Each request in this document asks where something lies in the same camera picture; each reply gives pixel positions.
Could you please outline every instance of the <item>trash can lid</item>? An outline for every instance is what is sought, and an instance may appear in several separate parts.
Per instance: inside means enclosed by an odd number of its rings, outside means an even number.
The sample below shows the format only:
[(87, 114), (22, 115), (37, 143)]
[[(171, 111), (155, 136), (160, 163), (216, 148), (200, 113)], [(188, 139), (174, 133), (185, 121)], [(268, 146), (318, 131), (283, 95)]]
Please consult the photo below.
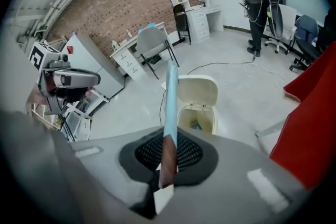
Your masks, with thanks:
[(205, 75), (179, 76), (177, 97), (184, 103), (214, 106), (217, 103), (218, 87), (216, 81)]

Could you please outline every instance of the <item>white trash can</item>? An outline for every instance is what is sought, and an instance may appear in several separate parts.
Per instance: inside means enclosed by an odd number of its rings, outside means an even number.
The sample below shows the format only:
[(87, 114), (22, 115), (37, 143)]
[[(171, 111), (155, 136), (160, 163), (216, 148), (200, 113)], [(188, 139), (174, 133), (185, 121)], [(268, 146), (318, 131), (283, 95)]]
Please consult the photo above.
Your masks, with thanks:
[(209, 134), (217, 133), (218, 97), (216, 81), (204, 75), (179, 76), (177, 86), (177, 125), (182, 129), (202, 129)]

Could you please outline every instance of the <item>black pants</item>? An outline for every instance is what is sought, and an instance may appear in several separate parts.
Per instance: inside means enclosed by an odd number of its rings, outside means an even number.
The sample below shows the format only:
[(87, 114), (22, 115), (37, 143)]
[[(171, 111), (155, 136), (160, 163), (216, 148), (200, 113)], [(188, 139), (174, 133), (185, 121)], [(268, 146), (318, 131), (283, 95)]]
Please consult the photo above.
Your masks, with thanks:
[(261, 6), (261, 10), (260, 10), (260, 3), (258, 4), (247, 3), (247, 7), (248, 7), (248, 14), (250, 17), (250, 28), (251, 28), (253, 45), (256, 48), (256, 50), (261, 50), (261, 37), (264, 33), (265, 25), (267, 21), (268, 4), (266, 2), (263, 2)]

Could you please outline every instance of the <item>man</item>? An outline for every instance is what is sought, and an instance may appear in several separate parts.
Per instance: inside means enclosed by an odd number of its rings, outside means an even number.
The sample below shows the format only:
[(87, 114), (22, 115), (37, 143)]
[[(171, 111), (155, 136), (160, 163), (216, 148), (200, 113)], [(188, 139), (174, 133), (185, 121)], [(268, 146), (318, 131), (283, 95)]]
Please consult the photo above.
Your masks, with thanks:
[(247, 51), (250, 54), (254, 54), (256, 52), (256, 56), (260, 57), (261, 37), (264, 33), (267, 21), (268, 4), (265, 0), (246, 0), (246, 2), (252, 34), (252, 40), (248, 41), (252, 47), (247, 48)]

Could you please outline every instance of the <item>brick wall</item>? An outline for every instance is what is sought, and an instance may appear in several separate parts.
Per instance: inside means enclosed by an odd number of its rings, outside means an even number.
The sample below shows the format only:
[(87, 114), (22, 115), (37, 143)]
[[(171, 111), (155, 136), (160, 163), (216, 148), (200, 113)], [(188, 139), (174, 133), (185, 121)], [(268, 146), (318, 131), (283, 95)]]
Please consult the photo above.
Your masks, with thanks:
[[(198, 0), (191, 0), (195, 5)], [(165, 22), (170, 34), (176, 31), (173, 6), (170, 0), (73, 0), (54, 23), (47, 40), (71, 37), (74, 30), (89, 35), (107, 57), (113, 52), (112, 40), (118, 43), (129, 39), (148, 23)]]

